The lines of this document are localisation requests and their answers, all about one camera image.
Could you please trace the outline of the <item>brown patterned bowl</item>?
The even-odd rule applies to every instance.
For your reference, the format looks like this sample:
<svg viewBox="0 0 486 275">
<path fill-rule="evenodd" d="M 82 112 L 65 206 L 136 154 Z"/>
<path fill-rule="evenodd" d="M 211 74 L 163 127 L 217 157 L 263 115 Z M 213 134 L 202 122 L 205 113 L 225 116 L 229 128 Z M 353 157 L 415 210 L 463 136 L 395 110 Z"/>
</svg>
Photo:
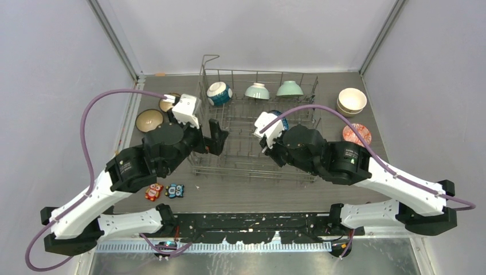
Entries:
<svg viewBox="0 0 486 275">
<path fill-rule="evenodd" d="M 162 112 L 167 112 L 172 109 L 178 103 L 181 95 L 178 93 L 169 93 L 165 94 L 165 97 L 165 99 L 159 100 L 159 108 Z"/>
</svg>

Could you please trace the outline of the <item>white bowl blue zigzag pattern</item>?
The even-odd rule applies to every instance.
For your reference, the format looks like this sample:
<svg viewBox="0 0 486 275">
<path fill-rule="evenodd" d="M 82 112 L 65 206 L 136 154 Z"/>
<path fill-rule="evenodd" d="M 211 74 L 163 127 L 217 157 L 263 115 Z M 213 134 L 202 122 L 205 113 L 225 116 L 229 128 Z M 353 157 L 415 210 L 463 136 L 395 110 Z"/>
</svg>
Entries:
<svg viewBox="0 0 486 275">
<path fill-rule="evenodd" d="M 359 136 L 366 142 L 366 144 L 370 145 L 372 141 L 371 132 L 362 124 L 352 123 L 352 126 L 358 131 Z M 364 146 L 362 141 L 358 138 L 358 135 L 348 125 L 343 128 L 342 138 L 344 141 L 352 142 L 362 147 Z"/>
</svg>

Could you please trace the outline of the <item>dark teal glazed bowl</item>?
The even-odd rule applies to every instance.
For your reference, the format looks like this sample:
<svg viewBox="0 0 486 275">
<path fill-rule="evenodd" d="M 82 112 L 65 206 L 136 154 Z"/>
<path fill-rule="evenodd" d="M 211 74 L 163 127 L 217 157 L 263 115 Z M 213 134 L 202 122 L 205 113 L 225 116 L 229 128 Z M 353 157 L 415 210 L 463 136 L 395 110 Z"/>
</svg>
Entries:
<svg viewBox="0 0 486 275">
<path fill-rule="evenodd" d="M 157 126 L 162 124 L 164 117 L 162 112 L 156 109 L 147 109 L 137 115 L 135 127 L 138 131 L 146 133 L 154 130 Z"/>
</svg>

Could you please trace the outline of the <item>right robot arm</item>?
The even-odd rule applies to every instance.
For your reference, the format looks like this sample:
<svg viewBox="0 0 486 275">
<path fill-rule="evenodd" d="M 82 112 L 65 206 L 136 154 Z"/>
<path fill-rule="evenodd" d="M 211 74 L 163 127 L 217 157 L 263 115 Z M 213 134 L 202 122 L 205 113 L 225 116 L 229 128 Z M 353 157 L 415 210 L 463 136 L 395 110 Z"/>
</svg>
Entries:
<svg viewBox="0 0 486 275">
<path fill-rule="evenodd" d="M 263 153 L 278 166 L 294 166 L 327 182 L 367 188 L 388 201 L 363 205 L 331 205 L 328 230 L 342 235 L 362 226 L 397 226 L 419 235 L 435 236 L 457 226 L 457 212 L 444 195 L 454 194 L 449 180 L 438 183 L 414 178 L 412 186 L 381 167 L 364 147 L 352 142 L 328 142 L 319 131 L 297 125 L 289 130 L 272 127 L 255 131 Z"/>
</svg>

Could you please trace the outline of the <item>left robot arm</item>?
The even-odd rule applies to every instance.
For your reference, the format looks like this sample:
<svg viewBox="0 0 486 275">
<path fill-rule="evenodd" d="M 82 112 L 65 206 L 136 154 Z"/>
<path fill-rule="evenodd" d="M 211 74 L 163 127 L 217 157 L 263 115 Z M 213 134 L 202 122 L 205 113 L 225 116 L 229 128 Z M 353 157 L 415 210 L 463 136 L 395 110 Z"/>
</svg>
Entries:
<svg viewBox="0 0 486 275">
<path fill-rule="evenodd" d="M 111 159 L 94 181 L 91 194 L 83 192 L 75 200 L 84 201 L 64 217 L 61 213 L 74 201 L 59 208 L 41 210 L 43 225 L 53 221 L 44 237 L 46 252 L 76 256 L 93 249 L 98 242 L 130 235 L 159 234 L 169 237 L 177 220 L 168 205 L 131 214 L 105 214 L 115 203 L 165 178 L 192 153 L 220 155 L 228 131 L 215 119 L 209 120 L 210 137 L 201 129 L 178 123 L 163 123 L 146 132 L 142 144 L 122 150 Z"/>
</svg>

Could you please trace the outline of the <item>beige ceramic bowl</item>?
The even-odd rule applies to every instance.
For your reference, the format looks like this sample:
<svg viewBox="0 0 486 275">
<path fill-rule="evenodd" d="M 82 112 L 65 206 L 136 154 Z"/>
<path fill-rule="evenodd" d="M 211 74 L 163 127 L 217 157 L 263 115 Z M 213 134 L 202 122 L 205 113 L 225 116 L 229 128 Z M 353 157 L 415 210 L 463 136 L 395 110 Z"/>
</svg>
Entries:
<svg viewBox="0 0 486 275">
<path fill-rule="evenodd" d="M 345 88 L 338 94 L 339 106 L 347 112 L 361 111 L 367 105 L 367 96 L 356 88 Z"/>
<path fill-rule="evenodd" d="M 339 100 L 336 101 L 336 110 L 343 115 L 344 117 L 353 117 L 356 116 L 357 114 L 361 113 L 362 110 L 357 110 L 357 111 L 348 111 L 346 110 L 340 103 Z"/>
</svg>

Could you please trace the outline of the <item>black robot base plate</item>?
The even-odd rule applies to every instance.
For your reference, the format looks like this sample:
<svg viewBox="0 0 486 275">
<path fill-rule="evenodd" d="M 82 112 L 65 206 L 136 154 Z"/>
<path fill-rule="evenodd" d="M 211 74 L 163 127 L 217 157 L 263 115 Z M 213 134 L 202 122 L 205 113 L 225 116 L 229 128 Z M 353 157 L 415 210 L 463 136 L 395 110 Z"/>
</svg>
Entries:
<svg viewBox="0 0 486 275">
<path fill-rule="evenodd" d="M 321 243 L 346 240 L 351 230 L 329 221 L 328 213 L 184 213 L 151 238 L 175 238 L 187 243 Z"/>
</svg>

